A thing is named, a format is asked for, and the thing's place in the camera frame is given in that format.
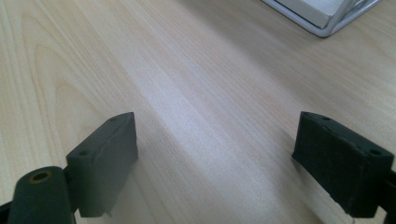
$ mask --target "table surface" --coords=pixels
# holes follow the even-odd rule
[[[396,153],[395,11],[321,39],[258,0],[1,1],[0,203],[134,111],[114,218],[78,223],[350,224],[290,154],[301,111]]]

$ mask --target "wire frame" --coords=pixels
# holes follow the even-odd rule
[[[366,12],[371,7],[375,6],[381,0],[363,0],[358,1],[358,3],[354,0],[344,0],[335,14],[330,18],[327,26],[323,29],[317,27],[310,21],[307,21],[300,15],[296,14],[292,10],[284,7],[276,0],[262,0],[265,4],[269,5],[273,9],[277,10],[278,12],[282,13],[284,16],[289,18],[290,20],[296,22],[308,32],[317,35],[319,37],[327,37],[335,32],[342,29],[344,26],[348,25],[350,22],[354,21],[364,12]]]

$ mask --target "light wood surface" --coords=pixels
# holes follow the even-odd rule
[[[115,216],[78,223],[350,224],[290,154],[302,110],[396,153],[395,11],[320,39],[258,0],[0,1],[0,203],[134,111]]]

